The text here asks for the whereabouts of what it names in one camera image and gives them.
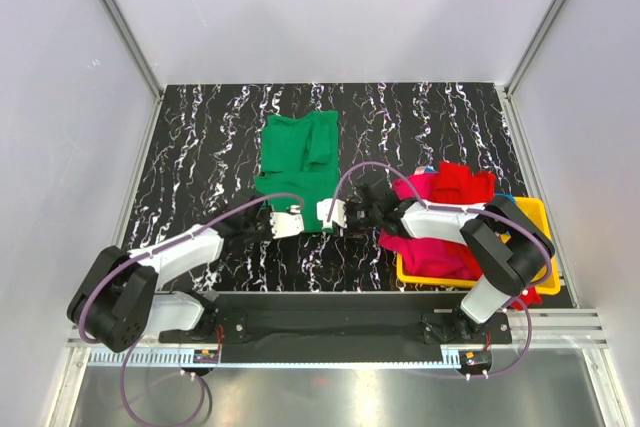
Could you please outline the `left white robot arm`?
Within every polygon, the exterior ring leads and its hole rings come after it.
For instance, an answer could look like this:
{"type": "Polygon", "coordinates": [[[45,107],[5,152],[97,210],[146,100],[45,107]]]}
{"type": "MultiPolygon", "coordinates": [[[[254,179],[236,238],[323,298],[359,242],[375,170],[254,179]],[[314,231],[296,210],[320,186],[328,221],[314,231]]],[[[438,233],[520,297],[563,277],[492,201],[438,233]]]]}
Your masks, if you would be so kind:
{"type": "Polygon", "coordinates": [[[204,224],[154,245],[101,250],[71,298],[67,319],[84,342],[114,353],[133,347],[145,334],[182,331],[196,343],[215,333],[216,319],[202,296],[162,287],[190,270],[219,260],[225,244],[271,234],[274,197],[257,191],[204,224]]]}

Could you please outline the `green t shirt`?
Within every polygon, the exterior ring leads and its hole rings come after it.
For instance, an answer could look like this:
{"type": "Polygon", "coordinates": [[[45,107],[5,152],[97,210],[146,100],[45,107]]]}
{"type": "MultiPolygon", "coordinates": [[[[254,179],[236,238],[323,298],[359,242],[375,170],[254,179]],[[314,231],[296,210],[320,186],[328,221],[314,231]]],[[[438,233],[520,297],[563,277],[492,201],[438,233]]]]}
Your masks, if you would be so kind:
{"type": "Polygon", "coordinates": [[[291,193],[304,201],[306,233],[324,230],[317,204],[334,194],[340,177],[339,115],[315,111],[295,119],[271,115],[261,133],[256,189],[264,195],[291,193]]]}

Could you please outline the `red t shirt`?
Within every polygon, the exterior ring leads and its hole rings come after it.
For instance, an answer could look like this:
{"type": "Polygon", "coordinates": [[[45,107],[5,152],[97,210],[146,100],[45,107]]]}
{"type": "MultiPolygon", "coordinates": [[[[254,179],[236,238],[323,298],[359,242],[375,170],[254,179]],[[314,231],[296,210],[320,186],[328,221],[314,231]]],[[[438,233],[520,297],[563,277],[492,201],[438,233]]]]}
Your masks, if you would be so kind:
{"type": "MultiPolygon", "coordinates": [[[[473,173],[468,166],[442,161],[428,200],[435,203],[485,204],[495,196],[496,177],[488,171],[473,173]]],[[[478,280],[482,270],[468,247],[452,243],[448,251],[459,257],[469,279],[478,280]]]]}

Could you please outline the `magenta t shirt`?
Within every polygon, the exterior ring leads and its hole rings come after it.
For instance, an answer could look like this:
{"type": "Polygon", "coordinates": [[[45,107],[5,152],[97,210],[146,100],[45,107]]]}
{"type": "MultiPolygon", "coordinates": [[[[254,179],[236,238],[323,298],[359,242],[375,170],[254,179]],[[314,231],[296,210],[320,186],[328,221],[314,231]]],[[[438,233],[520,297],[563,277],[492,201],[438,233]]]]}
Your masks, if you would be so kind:
{"type": "MultiPolygon", "coordinates": [[[[418,193],[428,200],[432,183],[437,173],[423,171],[409,176],[418,193]]],[[[413,193],[402,180],[393,183],[393,191],[400,199],[413,198],[413,193]]],[[[448,247],[455,242],[438,239],[409,239],[380,234],[379,244],[403,260],[403,272],[408,276],[475,281],[466,276],[467,271],[459,257],[451,254],[448,247]]]]}

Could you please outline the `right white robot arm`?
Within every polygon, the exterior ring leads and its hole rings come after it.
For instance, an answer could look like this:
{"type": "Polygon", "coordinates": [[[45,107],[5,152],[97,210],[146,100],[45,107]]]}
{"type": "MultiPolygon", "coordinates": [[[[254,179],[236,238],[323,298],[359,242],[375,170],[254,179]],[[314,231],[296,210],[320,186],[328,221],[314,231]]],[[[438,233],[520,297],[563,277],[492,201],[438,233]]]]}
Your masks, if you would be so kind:
{"type": "Polygon", "coordinates": [[[347,200],[341,226],[349,232],[381,229],[407,240],[438,240],[469,249],[481,275],[454,309],[454,331],[476,343],[489,320],[528,288],[553,275],[555,246],[513,201],[495,196],[486,203],[435,203],[418,195],[402,199],[368,186],[347,200]]]}

